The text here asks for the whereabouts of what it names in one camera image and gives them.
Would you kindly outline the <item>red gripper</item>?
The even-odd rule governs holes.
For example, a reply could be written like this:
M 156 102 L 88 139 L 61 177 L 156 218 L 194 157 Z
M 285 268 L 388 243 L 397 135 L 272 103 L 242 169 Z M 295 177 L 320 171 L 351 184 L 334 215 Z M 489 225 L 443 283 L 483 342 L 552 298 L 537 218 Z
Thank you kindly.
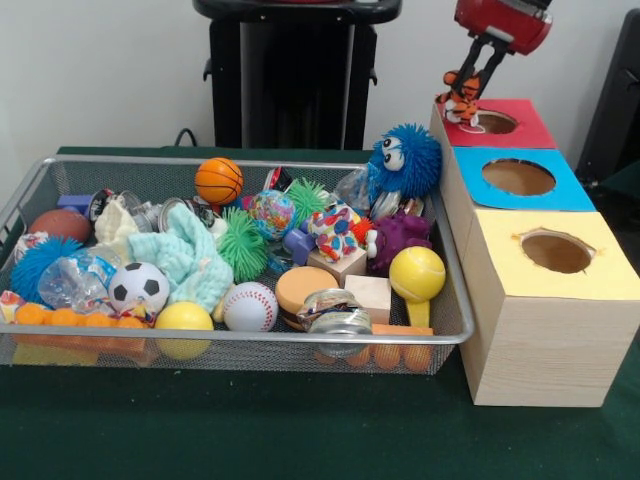
M 509 52 L 530 54 L 535 51 L 553 24 L 548 6 L 549 3 L 544 1 L 459 0 L 454 20 L 475 38 L 459 69 L 455 87 L 461 88 L 474 73 L 475 63 L 484 47 L 482 36 L 501 41 L 507 49 L 495 48 L 485 66 L 477 72 L 476 98 L 482 96 L 495 70 Z

